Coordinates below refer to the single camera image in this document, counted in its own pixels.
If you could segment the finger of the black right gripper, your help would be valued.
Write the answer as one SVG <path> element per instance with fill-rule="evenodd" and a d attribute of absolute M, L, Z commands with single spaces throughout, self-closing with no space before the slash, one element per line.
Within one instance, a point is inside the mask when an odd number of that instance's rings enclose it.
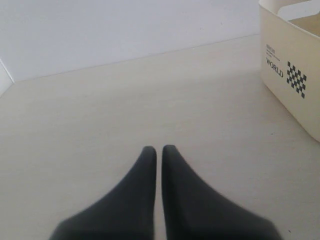
<path fill-rule="evenodd" d="M 161 191 L 168 240 L 280 240 L 275 225 L 211 188 L 175 145 L 162 149 Z"/>

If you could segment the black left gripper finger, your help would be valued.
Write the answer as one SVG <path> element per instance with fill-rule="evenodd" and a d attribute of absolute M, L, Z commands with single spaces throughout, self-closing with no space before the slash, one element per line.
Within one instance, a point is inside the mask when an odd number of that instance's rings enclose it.
<path fill-rule="evenodd" d="M 52 240 L 153 240 L 157 153 L 145 146 L 124 178 L 104 197 L 63 220 Z"/>

